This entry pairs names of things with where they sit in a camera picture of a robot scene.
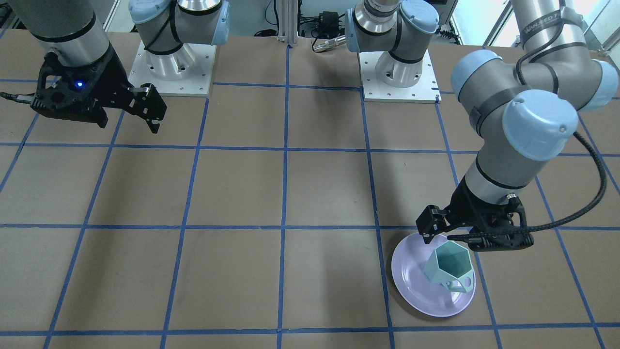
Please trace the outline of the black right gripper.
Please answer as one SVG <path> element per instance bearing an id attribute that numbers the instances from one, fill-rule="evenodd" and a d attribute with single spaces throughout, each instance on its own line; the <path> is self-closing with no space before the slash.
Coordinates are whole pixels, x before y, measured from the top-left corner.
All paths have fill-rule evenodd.
<path id="1" fill-rule="evenodd" d="M 89 122 L 105 128 L 104 107 L 123 109 L 142 118 L 152 133 L 168 109 L 157 88 L 150 82 L 133 87 L 125 68 L 111 44 L 95 62 L 80 67 L 64 67 L 62 81 L 69 91 L 68 106 L 59 110 L 65 121 Z"/>

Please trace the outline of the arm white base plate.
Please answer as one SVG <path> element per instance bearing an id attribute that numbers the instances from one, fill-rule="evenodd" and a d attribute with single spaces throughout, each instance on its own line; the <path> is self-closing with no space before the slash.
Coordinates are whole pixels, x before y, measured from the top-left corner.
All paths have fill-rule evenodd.
<path id="1" fill-rule="evenodd" d="M 441 101 L 430 54 L 417 63 L 396 61 L 388 52 L 358 54 L 364 100 L 367 102 Z"/>
<path id="2" fill-rule="evenodd" d="M 162 96 L 208 97 L 217 46 L 184 44 L 170 55 L 155 55 L 141 42 L 128 81 L 150 82 Z"/>

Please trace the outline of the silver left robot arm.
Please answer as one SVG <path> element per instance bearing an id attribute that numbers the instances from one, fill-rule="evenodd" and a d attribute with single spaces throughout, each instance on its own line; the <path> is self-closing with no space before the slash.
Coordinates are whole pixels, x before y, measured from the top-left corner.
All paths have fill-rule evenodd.
<path id="1" fill-rule="evenodd" d="M 583 35 L 583 18 L 570 0 L 512 0 L 525 54 L 507 64 L 489 49 L 461 58 L 451 86 L 483 146 L 445 208 L 427 206 L 416 220 L 426 244 L 459 227 L 477 252 L 519 250 L 533 245 L 532 232 L 582 217 L 604 196 L 607 178 L 600 157 L 576 131 L 578 112 L 600 109 L 616 94 L 619 75 L 594 60 Z M 529 226 L 520 192 L 570 137 L 589 151 L 600 177 L 595 198 L 555 222 Z"/>

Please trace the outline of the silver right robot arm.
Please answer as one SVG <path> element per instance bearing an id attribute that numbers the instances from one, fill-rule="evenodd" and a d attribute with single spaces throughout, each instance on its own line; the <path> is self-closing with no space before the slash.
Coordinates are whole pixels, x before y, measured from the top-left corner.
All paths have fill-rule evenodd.
<path id="1" fill-rule="evenodd" d="M 9 5 L 45 50 L 37 90 L 1 93 L 36 113 L 64 121 L 107 125 L 106 108 L 142 118 L 152 133 L 167 111 L 157 86 L 133 85 L 88 0 L 10 0 Z M 191 44 L 228 40 L 226 0 L 131 0 L 131 20 L 157 79 L 186 77 L 195 63 Z"/>

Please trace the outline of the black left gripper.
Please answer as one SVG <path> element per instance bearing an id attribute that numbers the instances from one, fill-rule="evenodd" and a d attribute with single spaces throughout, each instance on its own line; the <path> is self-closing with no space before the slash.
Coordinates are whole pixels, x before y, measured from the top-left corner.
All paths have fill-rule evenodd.
<path id="1" fill-rule="evenodd" d="M 428 205 L 416 220 L 425 244 L 435 236 L 459 227 L 475 227 L 479 232 L 512 228 L 505 207 L 514 190 L 498 186 L 483 176 L 464 176 L 446 208 Z"/>

